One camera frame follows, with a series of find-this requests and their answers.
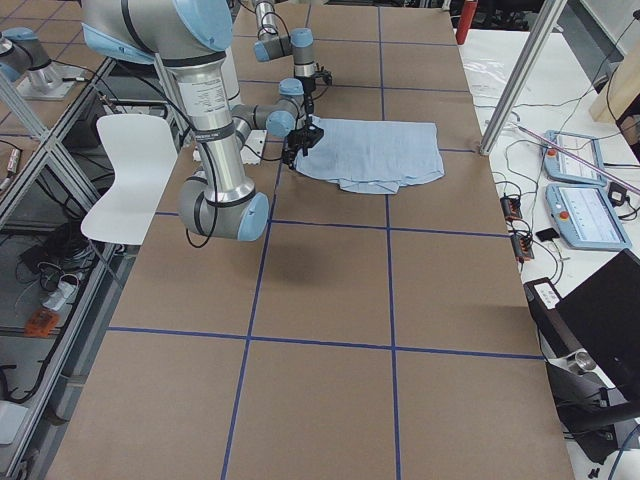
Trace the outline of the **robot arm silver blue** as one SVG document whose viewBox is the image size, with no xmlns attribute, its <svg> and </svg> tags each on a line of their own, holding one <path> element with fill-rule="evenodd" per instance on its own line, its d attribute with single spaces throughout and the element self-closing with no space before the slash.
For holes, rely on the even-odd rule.
<svg viewBox="0 0 640 480">
<path fill-rule="evenodd" d="M 290 30 L 276 12 L 276 1 L 252 1 L 257 28 L 254 54 L 259 62 L 290 56 L 293 77 L 280 83 L 280 98 L 274 105 L 264 106 L 266 125 L 289 132 L 304 125 L 313 128 L 313 94 L 321 73 L 316 62 L 314 37 L 309 28 Z"/>
<path fill-rule="evenodd" d="M 330 73 L 315 61 L 310 29 L 280 33 L 272 1 L 253 4 L 258 27 L 254 53 L 267 62 L 290 56 L 293 75 L 281 81 L 271 105 L 231 105 L 223 63 L 233 40 L 226 1 L 84 1 L 83 34 L 94 51 L 117 60 L 160 59 L 179 89 L 183 116 L 197 142 L 201 168 L 180 191 L 179 216 L 187 232 L 206 238 L 258 239 L 270 202 L 244 170 L 241 150 L 249 134 L 264 130 L 283 139 L 281 162 L 293 167 L 324 136 L 313 122 L 316 80 Z"/>
</svg>

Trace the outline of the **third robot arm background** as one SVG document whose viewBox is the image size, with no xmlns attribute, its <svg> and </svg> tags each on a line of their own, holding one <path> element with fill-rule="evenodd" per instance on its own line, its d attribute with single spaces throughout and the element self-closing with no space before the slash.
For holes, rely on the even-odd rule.
<svg viewBox="0 0 640 480">
<path fill-rule="evenodd" d="M 82 67 L 53 62 L 38 36 L 29 28 L 1 32 L 1 74 L 29 100 L 63 100 L 85 78 Z"/>
</svg>

